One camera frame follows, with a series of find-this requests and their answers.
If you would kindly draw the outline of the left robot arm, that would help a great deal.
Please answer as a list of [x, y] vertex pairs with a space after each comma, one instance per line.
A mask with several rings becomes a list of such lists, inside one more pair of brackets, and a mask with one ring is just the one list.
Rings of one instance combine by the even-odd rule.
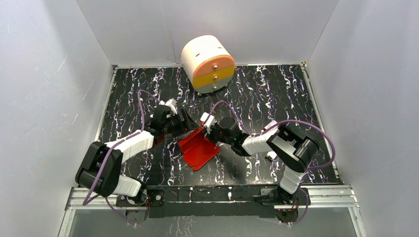
[[132, 134], [107, 143], [91, 143], [75, 176], [76, 183], [89, 190], [83, 205], [94, 200], [93, 193], [104, 198], [125, 196], [132, 204], [143, 205], [148, 199], [145, 183], [122, 175], [122, 164], [157, 146], [167, 135], [178, 137], [198, 126], [183, 107], [158, 105], [152, 115], [141, 115], [141, 126]]

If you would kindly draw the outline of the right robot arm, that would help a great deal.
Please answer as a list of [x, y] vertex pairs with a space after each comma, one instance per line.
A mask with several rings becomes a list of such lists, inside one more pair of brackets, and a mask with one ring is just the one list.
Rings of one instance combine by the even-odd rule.
[[233, 118], [224, 118], [211, 125], [205, 137], [215, 144], [230, 145], [241, 157], [267, 153], [279, 158], [285, 171], [273, 197], [283, 204], [292, 204], [297, 199], [297, 190], [320, 149], [315, 139], [292, 128], [289, 122], [278, 125], [273, 121], [256, 135], [243, 132]]

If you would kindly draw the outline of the red paper box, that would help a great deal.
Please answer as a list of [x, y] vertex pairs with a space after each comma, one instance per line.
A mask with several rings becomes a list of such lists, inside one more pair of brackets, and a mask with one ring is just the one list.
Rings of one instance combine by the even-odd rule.
[[198, 127], [178, 142], [183, 160], [193, 171], [200, 170], [220, 151], [218, 145], [204, 136], [204, 131], [202, 127]]

